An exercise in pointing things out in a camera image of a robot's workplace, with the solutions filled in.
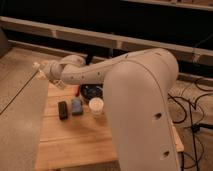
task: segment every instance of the black wall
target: black wall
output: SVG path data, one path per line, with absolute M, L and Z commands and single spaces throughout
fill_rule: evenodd
M 3 16 L 186 46 L 213 34 L 213 12 L 201 10 L 119 0 L 0 0 L 0 4 Z M 213 38 L 199 47 L 213 49 Z

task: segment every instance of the concrete floor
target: concrete floor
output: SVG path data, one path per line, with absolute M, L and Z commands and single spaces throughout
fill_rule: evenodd
M 35 51 L 13 48 L 6 56 L 0 59 L 0 171 L 31 171 L 34 170 L 39 131 L 42 122 L 42 114 L 47 94 L 47 81 L 39 81 L 33 78 L 15 100 L 5 109 L 17 92 L 34 75 L 31 68 L 34 61 L 41 62 L 45 59 L 55 59 L 56 56 L 38 53 Z M 171 94 L 180 95 L 188 85 L 177 81 L 171 90 Z M 190 86 L 184 93 L 184 97 L 194 99 L 203 92 Z M 207 97 L 199 103 L 208 115 L 205 122 L 213 124 L 213 97 Z M 181 117 L 180 108 L 169 102 L 173 119 Z M 194 112 L 194 119 L 200 117 L 200 112 Z M 189 125 L 189 119 L 184 124 L 177 125 L 178 131 L 185 145 L 185 150 L 193 154 L 192 138 L 184 126 Z M 213 132 L 202 129 L 199 138 L 205 146 L 205 153 L 200 162 L 201 171 L 213 170 Z M 117 162 L 67 168 L 64 171 L 120 171 Z

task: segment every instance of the wooden table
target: wooden table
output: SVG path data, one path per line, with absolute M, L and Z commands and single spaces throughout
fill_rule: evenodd
M 67 101 L 70 113 L 71 99 L 77 89 L 78 86 L 69 86 L 59 90 L 49 85 L 35 170 L 54 170 L 117 160 L 105 115 L 93 118 L 84 104 L 82 116 L 69 115 L 65 121 L 59 120 L 57 103 Z M 183 151 L 175 127 L 173 132 L 177 151 Z

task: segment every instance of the white cup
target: white cup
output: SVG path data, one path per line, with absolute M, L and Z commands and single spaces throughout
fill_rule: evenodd
M 99 97 L 95 97 L 89 101 L 89 108 L 94 117 L 99 117 L 103 113 L 104 101 Z

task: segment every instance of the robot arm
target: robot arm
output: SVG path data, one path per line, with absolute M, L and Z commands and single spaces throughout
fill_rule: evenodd
M 134 60 L 136 62 L 143 61 L 145 58 L 154 58 L 154 61 L 159 58 L 165 63 L 171 79 L 176 80 L 177 66 L 176 61 L 173 65 L 168 60 L 172 56 L 171 53 L 164 49 L 151 49 L 137 52 L 131 52 L 119 57 L 85 66 L 84 59 L 77 55 L 70 55 L 60 61 L 51 61 L 43 72 L 50 81 L 63 81 L 66 84 L 102 84 L 107 72 L 116 64 L 122 61 Z
M 149 49 L 91 66 L 80 57 L 53 61 L 46 77 L 65 84 L 103 83 L 106 116 L 122 171 L 179 171 L 167 93 L 178 75 L 174 56 Z

